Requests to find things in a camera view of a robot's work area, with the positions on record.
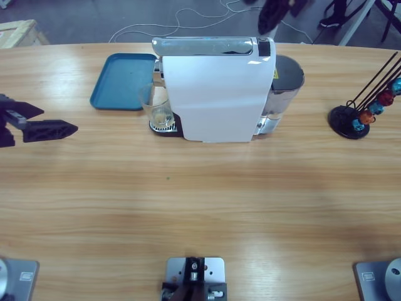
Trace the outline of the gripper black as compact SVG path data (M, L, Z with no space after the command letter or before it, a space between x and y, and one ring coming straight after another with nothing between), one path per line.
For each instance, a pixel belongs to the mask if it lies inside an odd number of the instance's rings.
M30 121L27 119L44 113L44 110L28 102L15 101L1 94L1 148L15 146L14 135L7 123L22 130L23 142L39 142L64 139L74 134L78 127L64 120Z

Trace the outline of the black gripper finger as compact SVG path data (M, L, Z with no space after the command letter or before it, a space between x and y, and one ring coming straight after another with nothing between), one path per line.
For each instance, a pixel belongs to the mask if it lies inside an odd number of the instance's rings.
M313 4L313 0L293 0L289 2L289 12L292 16L298 16L300 12Z
M267 0L262 6L258 18L259 34L268 34L271 32L287 13L287 1Z

